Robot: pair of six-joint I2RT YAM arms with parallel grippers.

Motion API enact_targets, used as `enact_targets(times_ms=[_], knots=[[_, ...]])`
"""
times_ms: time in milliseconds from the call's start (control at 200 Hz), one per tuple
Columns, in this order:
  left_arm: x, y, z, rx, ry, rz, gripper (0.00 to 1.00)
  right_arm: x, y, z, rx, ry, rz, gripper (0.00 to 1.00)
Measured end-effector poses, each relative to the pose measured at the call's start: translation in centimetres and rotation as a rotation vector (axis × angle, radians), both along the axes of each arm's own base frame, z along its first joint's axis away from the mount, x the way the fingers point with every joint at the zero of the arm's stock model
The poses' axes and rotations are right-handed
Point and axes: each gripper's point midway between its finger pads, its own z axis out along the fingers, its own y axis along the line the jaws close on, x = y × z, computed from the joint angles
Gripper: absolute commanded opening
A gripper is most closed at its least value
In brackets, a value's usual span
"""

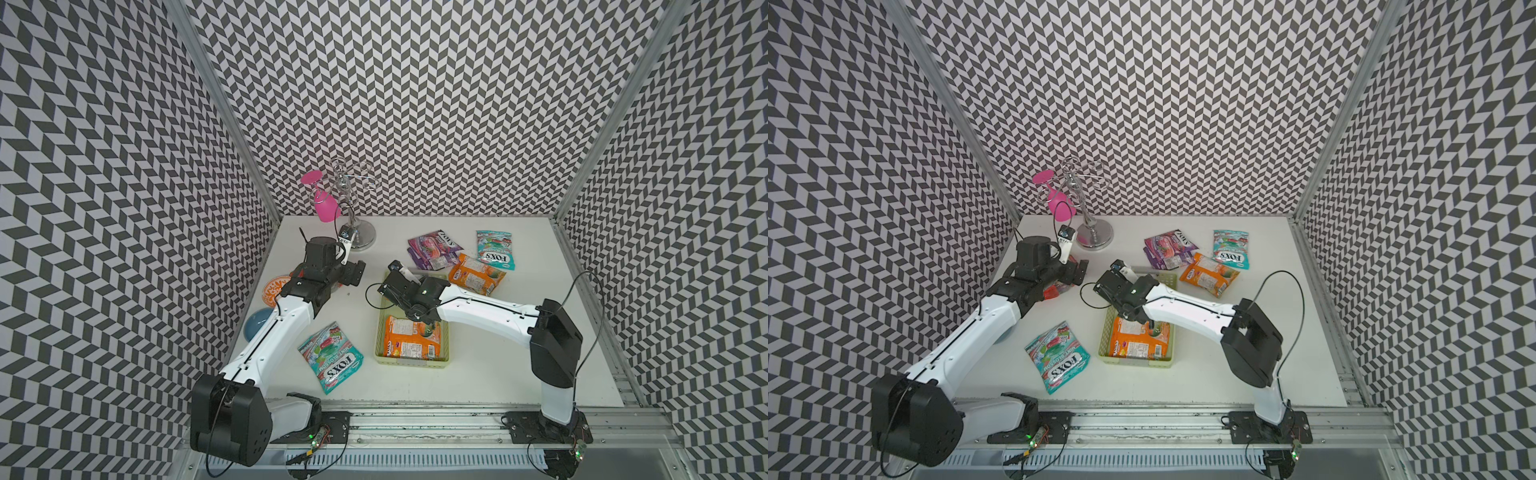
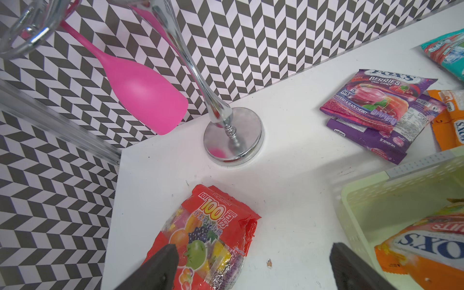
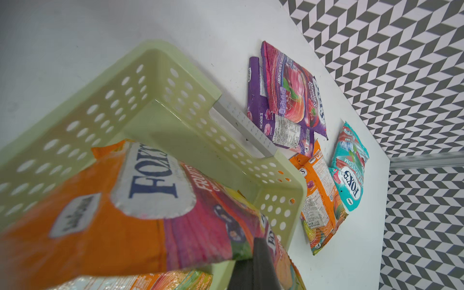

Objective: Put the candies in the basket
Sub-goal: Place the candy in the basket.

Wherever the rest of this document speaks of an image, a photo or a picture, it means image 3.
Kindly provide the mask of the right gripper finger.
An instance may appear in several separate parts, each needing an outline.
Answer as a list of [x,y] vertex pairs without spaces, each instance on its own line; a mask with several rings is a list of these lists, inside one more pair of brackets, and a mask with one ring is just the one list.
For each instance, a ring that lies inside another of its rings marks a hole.
[[253,257],[236,261],[228,290],[279,290],[271,253],[264,238],[254,239]]

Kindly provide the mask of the pink orange candy bag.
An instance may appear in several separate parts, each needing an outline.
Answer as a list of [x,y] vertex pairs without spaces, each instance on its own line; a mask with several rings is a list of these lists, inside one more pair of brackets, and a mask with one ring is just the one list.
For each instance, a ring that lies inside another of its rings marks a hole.
[[134,276],[253,257],[264,238],[280,290],[304,287],[267,218],[239,192],[160,149],[121,141],[1,235],[1,288]]

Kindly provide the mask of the light green plastic basket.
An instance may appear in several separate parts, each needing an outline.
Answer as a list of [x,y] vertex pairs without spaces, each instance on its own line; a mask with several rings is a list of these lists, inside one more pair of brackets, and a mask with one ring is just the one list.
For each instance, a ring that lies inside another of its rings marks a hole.
[[[246,115],[164,41],[135,48],[1,150],[1,235],[93,165],[94,148],[121,141],[160,149],[239,192],[267,218],[288,252],[305,195],[303,178]],[[227,290],[235,263],[180,271],[211,274],[209,290]]]

